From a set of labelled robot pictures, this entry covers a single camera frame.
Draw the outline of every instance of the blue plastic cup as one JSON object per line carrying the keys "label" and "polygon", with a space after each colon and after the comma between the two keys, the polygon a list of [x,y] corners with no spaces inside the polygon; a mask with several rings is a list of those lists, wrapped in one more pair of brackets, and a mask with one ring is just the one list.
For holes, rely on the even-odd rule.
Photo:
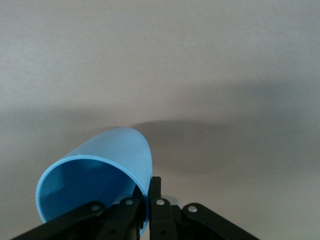
{"label": "blue plastic cup", "polygon": [[[148,201],[152,158],[145,137],[121,127],[101,133],[51,165],[41,176],[35,202],[43,222],[83,204],[99,201],[108,208],[136,185]],[[143,229],[147,227],[149,209]]]}

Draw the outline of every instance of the black metal bracket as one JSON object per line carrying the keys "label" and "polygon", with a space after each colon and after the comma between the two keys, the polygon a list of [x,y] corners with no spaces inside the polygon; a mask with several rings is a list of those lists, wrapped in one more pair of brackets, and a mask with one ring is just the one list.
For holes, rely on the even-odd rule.
{"label": "black metal bracket", "polygon": [[149,190],[150,240],[258,240],[199,203],[180,209],[161,196],[161,178]]}
{"label": "black metal bracket", "polygon": [[138,240],[145,217],[145,201],[136,187],[132,197],[109,208],[89,202],[12,240]]}
{"label": "black metal bracket", "polygon": [[145,202],[136,186],[132,197],[106,208],[89,202],[12,240],[139,240],[149,207],[150,240],[258,240],[199,203],[182,209],[161,195],[153,177]]}

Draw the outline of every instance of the white wall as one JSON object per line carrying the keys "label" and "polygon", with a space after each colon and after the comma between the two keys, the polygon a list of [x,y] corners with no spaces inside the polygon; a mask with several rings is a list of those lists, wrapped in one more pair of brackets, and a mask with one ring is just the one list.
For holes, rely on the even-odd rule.
{"label": "white wall", "polygon": [[261,239],[319,239],[319,13],[312,0],[2,1],[0,238],[41,223],[50,164],[131,126],[182,206]]}

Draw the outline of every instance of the gray surface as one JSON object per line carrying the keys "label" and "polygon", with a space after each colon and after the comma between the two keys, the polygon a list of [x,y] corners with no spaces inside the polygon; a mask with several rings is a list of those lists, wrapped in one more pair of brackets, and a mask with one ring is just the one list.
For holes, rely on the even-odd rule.
{"label": "gray surface", "polygon": [[0,239],[41,223],[50,164],[131,126],[182,206],[318,240],[319,18],[311,0],[2,1]]}

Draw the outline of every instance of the bolt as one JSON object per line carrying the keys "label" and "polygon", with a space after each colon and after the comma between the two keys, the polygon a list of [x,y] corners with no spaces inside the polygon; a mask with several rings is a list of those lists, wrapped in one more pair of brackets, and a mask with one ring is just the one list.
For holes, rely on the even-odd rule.
{"label": "bolt", "polygon": [[162,199],[158,199],[155,203],[156,203],[157,205],[161,206],[161,205],[164,205],[164,204],[165,204],[165,201],[163,201]]}
{"label": "bolt", "polygon": [[192,206],[192,205],[188,207],[188,210],[189,210],[190,213],[195,213],[195,212],[198,211],[198,209],[195,206]]}
{"label": "bolt", "polygon": [[98,211],[100,208],[101,208],[101,206],[98,205],[98,204],[96,204],[96,205],[93,205],[93,206],[91,207],[91,211],[95,212],[95,211]]}
{"label": "bolt", "polygon": [[126,202],[125,202],[126,205],[132,205],[134,204],[134,201],[132,201],[131,199],[128,199]]}

